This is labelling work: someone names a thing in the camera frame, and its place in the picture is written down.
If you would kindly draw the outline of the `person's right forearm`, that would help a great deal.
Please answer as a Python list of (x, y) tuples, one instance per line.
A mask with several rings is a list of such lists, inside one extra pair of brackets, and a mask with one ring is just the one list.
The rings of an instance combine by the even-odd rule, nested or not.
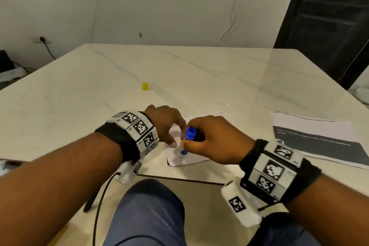
[(285, 207), (322, 246), (369, 246), (369, 197), (326, 175)]

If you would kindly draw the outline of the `person's right hand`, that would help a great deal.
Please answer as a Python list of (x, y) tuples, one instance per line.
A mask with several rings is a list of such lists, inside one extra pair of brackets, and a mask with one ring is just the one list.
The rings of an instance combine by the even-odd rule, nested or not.
[(182, 131), (181, 138), (185, 136), (188, 127), (196, 128), (208, 140), (209, 156), (206, 158), (222, 165), (238, 165), (256, 143), (221, 116), (204, 116), (190, 120)]

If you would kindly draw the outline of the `dark door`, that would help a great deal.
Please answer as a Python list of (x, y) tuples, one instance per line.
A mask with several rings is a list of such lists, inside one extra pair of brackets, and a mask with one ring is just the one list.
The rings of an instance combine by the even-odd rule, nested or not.
[(369, 66), (369, 0), (291, 0), (274, 48), (300, 51), (348, 90)]

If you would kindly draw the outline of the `person's leg blue jeans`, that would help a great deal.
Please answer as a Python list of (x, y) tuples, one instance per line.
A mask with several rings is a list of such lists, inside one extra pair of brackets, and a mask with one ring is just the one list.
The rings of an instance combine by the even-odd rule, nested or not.
[(103, 246), (187, 246), (185, 208), (160, 181), (135, 183), (122, 197)]
[(265, 216), (247, 246), (321, 246), (288, 212)]

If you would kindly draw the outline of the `right wrist marker tracker band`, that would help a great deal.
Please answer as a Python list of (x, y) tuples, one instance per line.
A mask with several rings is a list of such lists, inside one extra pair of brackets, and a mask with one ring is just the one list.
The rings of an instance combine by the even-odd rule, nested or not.
[(262, 139), (256, 140), (239, 167), (244, 176), (226, 183), (221, 193), (247, 228), (261, 223), (266, 208), (292, 201), (322, 174), (302, 153)]

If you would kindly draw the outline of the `small white paper sheet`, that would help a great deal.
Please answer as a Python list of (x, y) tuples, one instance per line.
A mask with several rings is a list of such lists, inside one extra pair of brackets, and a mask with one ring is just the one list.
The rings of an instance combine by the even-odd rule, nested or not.
[[(222, 116), (229, 123), (234, 124), (234, 119), (232, 118), (232, 115), (228, 111), (222, 110), (222, 109), (218, 109), (218, 110), (210, 111), (206, 113), (201, 113), (201, 114), (196, 114), (196, 115), (191, 115), (191, 116), (184, 116), (183, 119), (185, 120), (185, 122), (189, 122), (193, 118), (209, 116), (209, 115)], [(171, 148), (168, 145), (166, 145), (165, 147), (166, 159), (167, 159), (167, 163), (169, 166), (176, 167), (176, 166), (182, 166), (182, 165), (192, 165), (192, 164), (210, 160), (209, 158), (206, 158), (201, 155), (196, 155), (190, 152), (188, 152), (185, 155), (182, 155), (180, 153), (181, 130), (179, 126), (173, 125), (169, 133), (175, 138), (175, 141), (178, 145), (176, 148)]]

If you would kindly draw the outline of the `person's left leg blue jeans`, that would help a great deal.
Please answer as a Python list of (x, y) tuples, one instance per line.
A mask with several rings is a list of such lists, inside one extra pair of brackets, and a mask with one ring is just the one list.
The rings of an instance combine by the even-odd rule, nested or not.
[(135, 183), (122, 197), (103, 246), (187, 246), (185, 208), (160, 181)]

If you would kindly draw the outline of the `person's left hand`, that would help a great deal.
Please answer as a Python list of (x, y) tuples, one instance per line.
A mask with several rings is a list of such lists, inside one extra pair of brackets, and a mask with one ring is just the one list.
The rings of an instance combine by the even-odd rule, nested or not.
[(162, 132), (169, 132), (174, 124), (179, 126), (181, 131), (186, 129), (186, 122), (182, 118), (178, 109), (169, 107), (168, 105), (160, 107), (149, 105), (143, 113), (152, 121), (161, 142)]

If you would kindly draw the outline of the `white object beside table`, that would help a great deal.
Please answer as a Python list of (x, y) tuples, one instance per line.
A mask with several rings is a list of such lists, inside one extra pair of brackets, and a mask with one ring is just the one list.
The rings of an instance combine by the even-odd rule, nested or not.
[(369, 88), (353, 86), (353, 88), (350, 88), (348, 92), (369, 109)]

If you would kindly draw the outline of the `blue glue stick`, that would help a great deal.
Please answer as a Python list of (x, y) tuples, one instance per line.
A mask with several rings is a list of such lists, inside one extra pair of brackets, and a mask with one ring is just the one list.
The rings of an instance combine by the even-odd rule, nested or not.
[[(196, 135), (197, 135), (197, 129), (196, 128), (193, 128), (193, 127), (189, 127), (187, 129), (187, 131), (186, 131), (186, 134), (185, 134), (185, 136), (183, 138), (183, 141), (184, 140), (194, 140), (195, 137), (196, 137)], [(188, 150), (182, 149), (180, 151), (180, 155), (179, 156), (180, 157), (184, 157), (185, 155), (187, 155), (187, 153), (188, 153)]]

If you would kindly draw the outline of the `person's right leg blue jeans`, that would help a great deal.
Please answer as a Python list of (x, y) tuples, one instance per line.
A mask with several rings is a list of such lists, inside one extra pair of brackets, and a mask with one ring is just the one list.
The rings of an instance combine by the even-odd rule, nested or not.
[(247, 246), (321, 246), (288, 212), (265, 216)]

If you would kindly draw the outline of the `person's left forearm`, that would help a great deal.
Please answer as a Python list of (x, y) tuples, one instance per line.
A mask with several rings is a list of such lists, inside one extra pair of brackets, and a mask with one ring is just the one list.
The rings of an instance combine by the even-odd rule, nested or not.
[(122, 164), (93, 133), (0, 177), (0, 246), (47, 246)]

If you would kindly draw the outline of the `white device under black box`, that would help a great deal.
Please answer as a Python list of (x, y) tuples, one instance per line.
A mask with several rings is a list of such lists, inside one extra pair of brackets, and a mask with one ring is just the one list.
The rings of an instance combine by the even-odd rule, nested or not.
[(3, 82), (10, 82), (17, 78), (22, 78), (26, 75), (27, 72), (23, 67), (16, 67), (9, 71), (0, 72), (0, 84)]

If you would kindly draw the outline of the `wrist marker tracker band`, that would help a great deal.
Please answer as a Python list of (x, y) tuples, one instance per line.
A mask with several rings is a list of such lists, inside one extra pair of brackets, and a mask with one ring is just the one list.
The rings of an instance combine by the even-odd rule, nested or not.
[(247, 228), (261, 223), (266, 208), (292, 201), (322, 174), (302, 153), (262, 139), (256, 140), (239, 167), (244, 176), (226, 183), (221, 193)]
[(122, 184), (130, 184), (133, 181), (145, 156), (159, 144), (154, 124), (140, 111), (119, 112), (108, 118), (95, 132), (103, 134), (120, 146), (122, 164), (114, 179)]

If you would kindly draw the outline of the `printed grey and white sheet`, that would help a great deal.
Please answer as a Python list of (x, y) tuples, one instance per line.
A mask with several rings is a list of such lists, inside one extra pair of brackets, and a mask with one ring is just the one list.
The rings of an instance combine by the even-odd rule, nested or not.
[(369, 170), (369, 155), (351, 122), (272, 111), (273, 136), (306, 156)]

